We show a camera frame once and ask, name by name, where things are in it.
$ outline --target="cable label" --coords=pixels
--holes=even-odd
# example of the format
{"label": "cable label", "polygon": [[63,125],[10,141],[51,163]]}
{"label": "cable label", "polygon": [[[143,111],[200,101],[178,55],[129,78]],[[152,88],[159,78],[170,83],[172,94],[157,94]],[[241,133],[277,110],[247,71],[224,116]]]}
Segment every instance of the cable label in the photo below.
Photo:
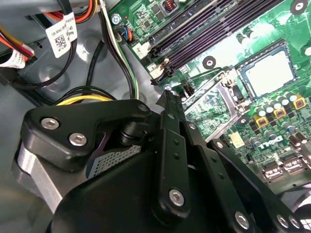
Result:
{"label": "cable label", "polygon": [[71,12],[70,14],[65,15],[63,20],[65,20],[65,22],[66,22],[66,27],[68,29],[70,41],[74,41],[78,37],[77,26],[76,26],[76,20],[74,18],[74,13]]}
{"label": "cable label", "polygon": [[25,67],[24,55],[16,50],[13,50],[10,59],[5,63],[0,64],[0,67],[23,69]]}
{"label": "cable label", "polygon": [[69,51],[70,39],[66,21],[61,20],[45,30],[56,58]]}

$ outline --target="black ram slot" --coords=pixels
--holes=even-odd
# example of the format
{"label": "black ram slot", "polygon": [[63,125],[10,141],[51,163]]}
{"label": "black ram slot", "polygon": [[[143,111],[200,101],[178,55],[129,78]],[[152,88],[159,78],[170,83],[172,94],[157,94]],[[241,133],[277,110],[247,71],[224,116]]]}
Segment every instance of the black ram slot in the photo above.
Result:
{"label": "black ram slot", "polygon": [[[244,15],[243,19],[240,19],[238,22],[234,22],[233,25],[227,25],[226,28],[229,28],[230,32],[233,33],[237,31],[239,28],[249,23],[250,21],[256,19],[257,17],[259,17],[260,15],[268,11],[268,9],[271,9],[275,5],[279,4],[281,1],[282,0],[273,0],[273,1],[268,0],[266,1],[266,4],[264,5],[263,8],[262,7],[258,8],[251,15]],[[215,33],[212,33],[212,36],[205,38],[203,41],[199,41],[199,44],[197,44],[196,49],[192,50],[191,53],[184,54],[184,56],[182,54],[178,54],[178,57],[181,58],[182,60],[171,58],[168,55],[168,58],[170,60],[171,59],[175,60],[174,63],[171,63],[171,66],[175,70],[181,68],[186,63],[192,61],[194,58],[196,58],[198,55],[200,55],[204,51],[210,49],[211,47],[219,43],[221,40],[225,39],[227,37],[227,34],[228,34],[228,31],[224,29],[222,30],[222,32],[217,32],[216,35]]]}
{"label": "black ram slot", "polygon": [[217,2],[216,6],[210,6],[207,8],[204,12],[201,12],[200,15],[193,20],[188,20],[182,27],[177,28],[172,33],[168,34],[166,37],[164,37],[162,40],[160,40],[158,43],[156,43],[149,52],[150,54],[156,54],[159,51],[161,52],[165,48],[167,48],[169,45],[175,43],[180,38],[182,38],[184,35],[189,34],[191,31],[197,29],[201,24],[206,22],[206,20],[213,16],[215,13],[215,8],[225,6],[232,0],[221,0]]}
{"label": "black ram slot", "polygon": [[[265,0],[261,1],[253,1],[251,4],[245,6],[247,4],[247,1],[244,2],[244,4],[241,4],[241,6],[238,9],[234,9],[231,12],[229,12],[226,16],[222,17],[228,18],[228,22],[225,22],[226,25],[230,25],[230,22],[236,19],[237,17],[244,16],[248,11],[250,11],[250,8],[254,8],[257,5],[261,4]],[[202,46],[201,44],[205,43],[208,41],[210,38],[214,38],[216,35],[219,34],[221,31],[224,30],[222,26],[222,22],[220,20],[217,20],[213,22],[209,27],[205,28],[204,31],[199,32],[199,35],[191,40],[185,47],[183,47],[182,52],[183,54],[180,54],[180,51],[174,50],[173,52],[167,54],[167,57],[170,58],[170,63],[174,63],[176,60],[178,60],[179,57],[183,57],[184,54],[189,54],[190,51],[196,49],[199,46]]]}

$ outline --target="screw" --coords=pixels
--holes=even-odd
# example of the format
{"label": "screw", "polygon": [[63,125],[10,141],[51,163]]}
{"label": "screw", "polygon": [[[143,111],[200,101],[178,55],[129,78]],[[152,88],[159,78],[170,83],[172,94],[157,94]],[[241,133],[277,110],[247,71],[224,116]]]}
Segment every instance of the screw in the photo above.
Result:
{"label": "screw", "polygon": [[171,189],[169,192],[170,199],[174,205],[183,206],[185,204],[185,198],[181,192],[176,189]]}
{"label": "screw", "polygon": [[122,18],[121,18],[121,16],[120,16],[119,14],[113,14],[113,15],[111,16],[111,21],[112,21],[112,23],[113,23],[114,25],[118,25],[118,24],[121,23]]}
{"label": "screw", "polygon": [[194,125],[194,124],[192,124],[192,123],[190,123],[190,124],[189,124],[189,127],[190,127],[190,128],[192,128],[193,130],[195,130],[195,129],[196,129],[195,125]]}
{"label": "screw", "polygon": [[59,122],[53,118],[44,118],[41,121],[41,125],[44,129],[55,130],[59,127]]}
{"label": "screw", "polygon": [[175,119],[175,117],[174,117],[172,114],[170,114],[170,113],[168,113],[167,116],[168,116],[170,119],[173,119],[173,120]]}
{"label": "screw", "polygon": [[289,216],[289,219],[290,219],[290,222],[294,225],[294,227],[296,227],[298,229],[300,228],[298,221],[296,219],[294,219],[293,216]]}
{"label": "screw", "polygon": [[138,105],[138,108],[140,110],[142,110],[143,112],[147,112],[148,111],[148,108],[145,105],[143,105],[143,104]]}
{"label": "screw", "polygon": [[288,222],[285,220],[285,218],[283,218],[281,215],[277,215],[276,217],[283,227],[288,228]]}
{"label": "screw", "polygon": [[171,90],[172,90],[172,87],[171,87],[170,85],[166,84],[166,85],[164,85],[163,90],[165,90],[165,91],[171,91]]}
{"label": "screw", "polygon": [[220,149],[224,148],[224,146],[223,146],[220,142],[216,142],[216,145],[217,145]]}
{"label": "screw", "polygon": [[247,218],[244,216],[244,214],[242,214],[241,212],[237,211],[237,212],[235,212],[234,217],[235,217],[236,221],[238,222],[238,224],[242,228],[244,228],[246,230],[249,229],[249,222],[248,222]]}
{"label": "screw", "polygon": [[76,147],[82,147],[87,143],[87,140],[82,133],[73,133],[69,136],[69,142]]}

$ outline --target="wire bundle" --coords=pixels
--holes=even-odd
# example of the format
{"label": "wire bundle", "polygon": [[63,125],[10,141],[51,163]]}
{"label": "wire bundle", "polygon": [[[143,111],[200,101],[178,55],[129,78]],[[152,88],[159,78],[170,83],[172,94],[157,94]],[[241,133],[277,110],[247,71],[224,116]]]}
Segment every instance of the wire bundle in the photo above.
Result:
{"label": "wire bundle", "polygon": [[112,27],[110,25],[105,3],[102,0],[99,0],[99,3],[101,9],[101,11],[99,12],[99,18],[101,21],[104,42],[108,47],[112,56],[115,58],[115,60],[121,67],[123,73],[125,74],[130,89],[130,98],[139,99],[139,88],[137,80],[134,76],[134,73],[130,65],[126,60],[124,53],[122,52],[120,46],[117,44],[115,40],[115,36],[113,34]]}
{"label": "wire bundle", "polygon": [[0,26],[0,42],[10,47],[13,50],[17,50],[23,54],[26,58],[31,58],[35,55],[35,52],[32,48],[28,47],[26,44],[15,39],[10,35],[2,26]]}
{"label": "wire bundle", "polygon": [[[96,13],[97,6],[97,0],[89,0],[89,5],[83,12],[74,14],[76,23],[84,23],[92,18]],[[58,21],[62,20],[64,16],[63,13],[59,11],[45,13],[45,15]]]}

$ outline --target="orange wire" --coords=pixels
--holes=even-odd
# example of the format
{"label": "orange wire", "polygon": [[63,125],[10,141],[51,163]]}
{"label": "orange wire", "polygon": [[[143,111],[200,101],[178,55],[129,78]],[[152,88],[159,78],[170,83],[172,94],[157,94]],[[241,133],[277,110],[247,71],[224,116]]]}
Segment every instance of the orange wire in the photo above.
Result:
{"label": "orange wire", "polygon": [[[92,1],[92,0],[89,0],[89,6],[88,6],[88,9],[87,9],[87,12],[85,13],[84,16],[75,17],[76,23],[81,23],[81,22],[83,22],[83,21],[91,14],[92,8],[93,8],[93,1]],[[51,14],[51,13],[44,13],[44,14],[45,14],[46,16],[51,17],[51,18],[53,18],[53,19],[55,19],[55,20],[58,20],[58,21],[60,21],[60,20],[63,19],[63,18],[60,18],[60,17],[58,17],[58,16],[55,16],[55,15],[53,15],[53,14]]]}
{"label": "orange wire", "polygon": [[11,45],[9,45],[9,43],[7,43],[2,37],[0,37],[0,42],[2,42],[2,43],[5,44],[7,47],[10,47],[11,49],[14,50],[14,48],[13,48]]}

